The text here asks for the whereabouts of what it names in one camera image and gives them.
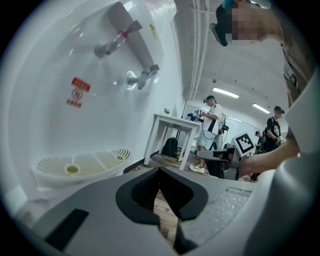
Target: shorts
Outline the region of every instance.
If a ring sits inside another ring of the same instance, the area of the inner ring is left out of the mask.
[[[204,149],[209,150],[216,137],[217,135],[210,131],[201,131],[198,139],[198,147],[204,147]]]

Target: red circular symbol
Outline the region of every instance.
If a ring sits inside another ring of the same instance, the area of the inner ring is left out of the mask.
[[[83,92],[78,90],[78,89],[74,89],[71,93],[71,96],[74,100],[78,101],[82,98]]]

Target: ceiling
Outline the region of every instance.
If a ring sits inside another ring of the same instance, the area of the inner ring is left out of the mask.
[[[184,95],[194,101],[214,94],[219,104],[230,109],[247,113],[258,121],[266,122],[270,114],[252,107],[256,103],[273,112],[275,106],[288,110],[286,82],[283,77],[284,56],[280,44],[270,39],[249,45],[221,46],[212,32],[207,30],[205,12],[198,12],[201,19],[200,57],[204,51],[206,33],[208,33],[207,49],[203,69],[198,68],[198,88],[190,97],[192,87],[192,70],[194,63],[194,8],[192,0],[175,0],[177,15],[175,23],[178,28]],[[200,0],[201,10],[205,11],[205,0]],[[216,8],[222,0],[210,0],[210,23],[216,23]],[[235,99],[223,94],[214,93],[214,87],[239,95]]]

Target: black backpack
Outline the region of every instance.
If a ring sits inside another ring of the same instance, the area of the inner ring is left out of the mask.
[[[178,141],[175,137],[168,138],[162,148],[161,155],[168,157],[177,157]]]

